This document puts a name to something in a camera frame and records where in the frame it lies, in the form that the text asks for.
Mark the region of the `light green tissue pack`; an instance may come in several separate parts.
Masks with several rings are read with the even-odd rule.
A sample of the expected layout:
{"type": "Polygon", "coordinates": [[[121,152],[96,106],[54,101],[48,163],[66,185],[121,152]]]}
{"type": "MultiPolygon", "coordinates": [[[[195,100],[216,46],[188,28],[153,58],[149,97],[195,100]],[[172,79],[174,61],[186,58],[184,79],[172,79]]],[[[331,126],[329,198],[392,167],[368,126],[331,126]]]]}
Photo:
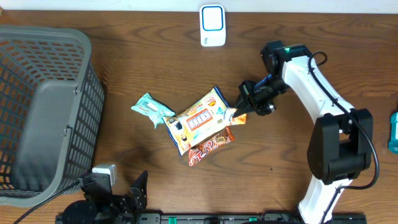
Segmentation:
{"type": "Polygon", "coordinates": [[[153,122],[155,129],[159,124],[164,124],[163,117],[171,117],[175,115],[174,111],[153,99],[150,93],[145,93],[138,102],[131,107],[131,109],[149,117],[153,122]]]}

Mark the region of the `red chocolate bar wrapper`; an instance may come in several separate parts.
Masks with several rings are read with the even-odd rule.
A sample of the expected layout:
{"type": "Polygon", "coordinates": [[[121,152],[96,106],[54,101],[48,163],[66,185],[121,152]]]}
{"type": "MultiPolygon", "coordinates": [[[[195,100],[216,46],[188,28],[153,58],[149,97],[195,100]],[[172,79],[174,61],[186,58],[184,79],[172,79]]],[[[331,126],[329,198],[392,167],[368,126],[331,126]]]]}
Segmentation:
{"type": "Polygon", "coordinates": [[[224,128],[213,137],[209,138],[206,141],[203,141],[198,146],[195,146],[189,150],[188,165],[190,167],[193,167],[195,164],[202,161],[211,152],[233,141],[235,141],[235,137],[233,136],[230,128],[224,128]]]}

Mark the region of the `small orange snack box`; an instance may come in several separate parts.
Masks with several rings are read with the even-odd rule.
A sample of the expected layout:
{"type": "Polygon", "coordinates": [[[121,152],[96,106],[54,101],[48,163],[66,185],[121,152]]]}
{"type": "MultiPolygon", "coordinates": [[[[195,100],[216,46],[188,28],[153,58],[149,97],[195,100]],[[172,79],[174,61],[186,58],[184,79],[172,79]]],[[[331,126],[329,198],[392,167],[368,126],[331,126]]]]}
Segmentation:
{"type": "Polygon", "coordinates": [[[247,120],[247,114],[242,114],[240,116],[234,117],[231,120],[231,125],[241,125],[241,124],[246,124],[247,120]]]}

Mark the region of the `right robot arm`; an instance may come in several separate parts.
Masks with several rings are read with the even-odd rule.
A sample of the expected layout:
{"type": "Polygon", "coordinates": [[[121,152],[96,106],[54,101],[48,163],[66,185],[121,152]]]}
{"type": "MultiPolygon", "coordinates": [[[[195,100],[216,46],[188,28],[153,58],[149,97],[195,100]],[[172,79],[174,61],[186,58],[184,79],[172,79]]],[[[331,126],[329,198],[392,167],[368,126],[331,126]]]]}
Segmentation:
{"type": "Polygon", "coordinates": [[[373,144],[373,116],[342,98],[322,75],[316,52],[305,45],[268,42],[261,50],[268,76],[245,80],[235,102],[234,116],[275,111],[274,98],[291,89],[308,111],[314,126],[307,149],[312,173],[298,204],[300,223],[328,223],[344,190],[366,190],[378,180],[379,159],[373,144]]]}

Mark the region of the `teal mouthwash bottle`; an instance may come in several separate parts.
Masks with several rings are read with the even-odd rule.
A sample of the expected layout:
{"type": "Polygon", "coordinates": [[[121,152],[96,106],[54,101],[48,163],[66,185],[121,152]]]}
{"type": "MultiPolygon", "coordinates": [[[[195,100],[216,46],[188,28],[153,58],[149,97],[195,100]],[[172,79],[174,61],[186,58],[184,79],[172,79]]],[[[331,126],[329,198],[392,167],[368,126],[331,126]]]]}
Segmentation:
{"type": "Polygon", "coordinates": [[[397,113],[394,113],[391,116],[390,119],[391,122],[391,138],[388,144],[388,148],[391,152],[394,154],[398,154],[398,134],[397,134],[397,129],[398,129],[398,119],[397,119],[397,113]]]}

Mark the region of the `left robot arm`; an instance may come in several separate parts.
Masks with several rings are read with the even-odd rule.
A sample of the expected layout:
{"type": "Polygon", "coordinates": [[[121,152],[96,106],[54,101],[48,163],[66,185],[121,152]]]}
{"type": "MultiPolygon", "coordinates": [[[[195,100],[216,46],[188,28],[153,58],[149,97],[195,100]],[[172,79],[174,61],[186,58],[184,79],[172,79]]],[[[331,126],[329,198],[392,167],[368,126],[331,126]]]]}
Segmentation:
{"type": "Polygon", "coordinates": [[[130,194],[116,195],[109,174],[90,172],[79,178],[84,199],[71,203],[55,223],[136,224],[147,206],[148,172],[145,170],[130,186],[130,194]]]}

